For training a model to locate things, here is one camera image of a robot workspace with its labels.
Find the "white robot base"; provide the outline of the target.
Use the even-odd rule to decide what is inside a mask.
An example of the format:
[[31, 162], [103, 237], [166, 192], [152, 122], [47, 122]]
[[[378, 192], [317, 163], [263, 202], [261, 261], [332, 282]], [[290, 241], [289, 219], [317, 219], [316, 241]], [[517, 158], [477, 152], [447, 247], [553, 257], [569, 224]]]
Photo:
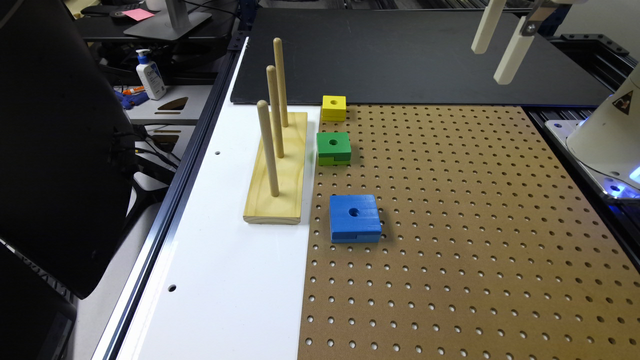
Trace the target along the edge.
[[545, 123], [609, 199], [639, 200], [639, 70], [585, 120]]

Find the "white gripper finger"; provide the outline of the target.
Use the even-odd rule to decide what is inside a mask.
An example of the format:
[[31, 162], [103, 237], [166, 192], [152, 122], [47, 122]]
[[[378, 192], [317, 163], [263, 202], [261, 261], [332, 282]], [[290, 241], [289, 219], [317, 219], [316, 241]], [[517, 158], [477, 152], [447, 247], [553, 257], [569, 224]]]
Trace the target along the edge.
[[500, 20], [506, 0], [490, 0], [482, 14], [479, 26], [471, 44], [475, 54], [484, 54]]
[[527, 18], [521, 17], [518, 28], [514, 31], [494, 74], [494, 80], [499, 85], [508, 85], [512, 82], [534, 41], [533, 35], [524, 34], [527, 27]]

